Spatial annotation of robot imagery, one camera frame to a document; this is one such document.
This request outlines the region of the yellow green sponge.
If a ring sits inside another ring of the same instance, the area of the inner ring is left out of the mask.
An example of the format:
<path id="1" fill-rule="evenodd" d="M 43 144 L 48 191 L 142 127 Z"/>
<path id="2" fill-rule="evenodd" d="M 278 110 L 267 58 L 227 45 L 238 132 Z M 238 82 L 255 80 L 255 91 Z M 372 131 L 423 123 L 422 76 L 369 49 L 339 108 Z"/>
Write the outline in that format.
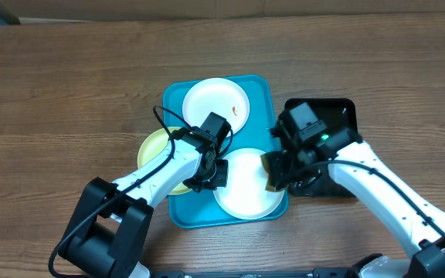
<path id="1" fill-rule="evenodd" d="M 282 192 L 286 189 L 284 183 L 284 159 L 282 151 L 271 151 L 260 156 L 264 171 L 268 174 L 265 189 L 268 192 Z"/>

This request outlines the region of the white plate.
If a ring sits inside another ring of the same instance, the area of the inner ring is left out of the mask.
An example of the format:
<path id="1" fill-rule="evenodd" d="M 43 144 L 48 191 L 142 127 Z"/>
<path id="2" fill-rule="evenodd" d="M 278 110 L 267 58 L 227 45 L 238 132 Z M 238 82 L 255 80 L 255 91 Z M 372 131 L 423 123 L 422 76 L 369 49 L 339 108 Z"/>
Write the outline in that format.
<path id="1" fill-rule="evenodd" d="M 236 134 L 250 116 L 250 101 L 243 88 L 231 80 L 202 80 L 187 92 L 182 115 L 188 124 L 200 127 L 212 112 L 224 117 Z"/>
<path id="2" fill-rule="evenodd" d="M 231 216 L 243 220 L 255 220 L 273 212 L 284 199 L 284 191 L 267 191 L 269 175 L 264 169 L 256 148 L 241 148 L 227 154 L 226 186 L 214 192 L 219 206 Z"/>

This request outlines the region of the yellow plate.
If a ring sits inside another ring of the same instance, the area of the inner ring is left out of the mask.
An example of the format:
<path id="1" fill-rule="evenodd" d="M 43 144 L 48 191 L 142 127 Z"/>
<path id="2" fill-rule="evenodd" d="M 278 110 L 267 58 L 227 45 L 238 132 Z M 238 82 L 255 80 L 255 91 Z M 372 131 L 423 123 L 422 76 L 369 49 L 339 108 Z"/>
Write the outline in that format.
<path id="1" fill-rule="evenodd" d="M 168 127 L 169 131 L 179 130 L 180 127 Z M 144 142 L 141 144 L 138 151 L 137 165 L 138 168 L 143 167 L 152 158 L 157 156 L 161 151 L 163 151 L 168 144 L 168 135 L 165 130 L 159 129 L 152 134 L 150 134 Z M 182 195 L 190 192 L 191 189 L 180 183 L 177 185 L 169 194 L 170 195 Z"/>

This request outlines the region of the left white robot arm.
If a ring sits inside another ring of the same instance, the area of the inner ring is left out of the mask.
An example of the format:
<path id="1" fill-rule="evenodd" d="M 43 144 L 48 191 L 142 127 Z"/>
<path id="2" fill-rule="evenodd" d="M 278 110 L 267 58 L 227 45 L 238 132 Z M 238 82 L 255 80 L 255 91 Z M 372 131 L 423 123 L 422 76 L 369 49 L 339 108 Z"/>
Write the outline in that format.
<path id="1" fill-rule="evenodd" d="M 90 181 L 49 257 L 62 257 L 85 277 L 150 277 L 140 262 L 155 207 L 182 183 L 194 192 L 226 184 L 227 161 L 221 144 L 232 137 L 229 127 L 183 127 L 168 133 L 160 154 L 133 173 L 107 182 Z"/>

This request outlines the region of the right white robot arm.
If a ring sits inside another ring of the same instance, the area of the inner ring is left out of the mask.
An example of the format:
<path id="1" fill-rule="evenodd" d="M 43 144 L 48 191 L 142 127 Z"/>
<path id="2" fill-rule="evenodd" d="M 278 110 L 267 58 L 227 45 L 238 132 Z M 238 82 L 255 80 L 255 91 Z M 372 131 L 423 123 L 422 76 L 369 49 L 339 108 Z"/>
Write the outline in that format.
<path id="1" fill-rule="evenodd" d="M 331 131 L 315 123 L 301 129 L 278 125 L 272 137 L 282 151 L 262 157 L 267 188 L 282 191 L 318 173 L 351 192 L 395 236 L 406 259 L 373 256 L 356 277 L 445 277 L 445 212 L 391 171 L 354 130 Z"/>

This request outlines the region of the teal plastic tray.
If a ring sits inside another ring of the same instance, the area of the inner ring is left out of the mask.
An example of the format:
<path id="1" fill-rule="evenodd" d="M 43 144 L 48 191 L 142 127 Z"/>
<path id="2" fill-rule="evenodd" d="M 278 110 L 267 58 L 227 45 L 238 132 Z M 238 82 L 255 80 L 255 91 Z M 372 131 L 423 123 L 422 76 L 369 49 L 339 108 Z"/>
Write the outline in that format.
<path id="1" fill-rule="evenodd" d="M 228 76 L 238 84 L 249 99 L 249 116 L 246 123 L 235 131 L 230 151 L 240 148 L 255 148 L 264 152 L 277 151 L 280 144 L 270 136 L 269 129 L 275 124 L 273 103 L 267 81 L 258 75 Z M 189 90 L 197 80 L 173 83 L 164 91 L 162 105 L 177 115 L 182 115 L 182 104 Z M 225 212 L 216 201 L 215 192 L 203 190 L 200 193 L 188 192 L 168 198 L 169 215 L 172 221 L 184 229 L 205 228 L 217 225 L 245 223 Z"/>

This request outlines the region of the black water tray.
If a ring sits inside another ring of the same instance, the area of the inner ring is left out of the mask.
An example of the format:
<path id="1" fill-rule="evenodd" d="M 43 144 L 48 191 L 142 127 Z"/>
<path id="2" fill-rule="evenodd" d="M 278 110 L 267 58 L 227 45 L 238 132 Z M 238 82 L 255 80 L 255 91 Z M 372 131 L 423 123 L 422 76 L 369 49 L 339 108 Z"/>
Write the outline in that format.
<path id="1" fill-rule="evenodd" d="M 347 125 L 358 130 L 355 104 L 347 98 L 291 98 L 284 104 L 285 110 L 307 103 L 318 119 L 322 119 L 328 127 Z M 294 197 L 308 198 L 354 198 L 355 196 L 341 185 L 329 178 L 326 167 L 319 168 L 316 176 L 307 181 L 294 183 L 288 192 Z"/>

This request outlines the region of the white plate top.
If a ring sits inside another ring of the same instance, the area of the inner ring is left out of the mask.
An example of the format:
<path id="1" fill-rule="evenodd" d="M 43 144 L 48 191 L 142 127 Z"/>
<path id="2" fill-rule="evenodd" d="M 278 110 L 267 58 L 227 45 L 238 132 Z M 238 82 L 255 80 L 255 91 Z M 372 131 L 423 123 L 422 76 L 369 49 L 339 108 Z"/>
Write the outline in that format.
<path id="1" fill-rule="evenodd" d="M 202 80 L 187 92 L 182 115 L 188 124 L 200 127 L 212 112 L 224 117 L 236 134 L 250 116 L 250 101 L 243 88 L 231 80 Z"/>

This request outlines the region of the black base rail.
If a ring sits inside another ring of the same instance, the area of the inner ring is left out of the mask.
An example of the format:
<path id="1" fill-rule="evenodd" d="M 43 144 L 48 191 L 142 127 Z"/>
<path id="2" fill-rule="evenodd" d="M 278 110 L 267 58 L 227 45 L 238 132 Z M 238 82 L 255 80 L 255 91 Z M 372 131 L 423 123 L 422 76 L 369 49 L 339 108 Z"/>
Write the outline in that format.
<path id="1" fill-rule="evenodd" d="M 346 267 L 318 267 L 313 270 L 293 271 L 238 271 L 186 273 L 181 270 L 158 271 L 152 278 L 356 278 L 357 274 Z"/>

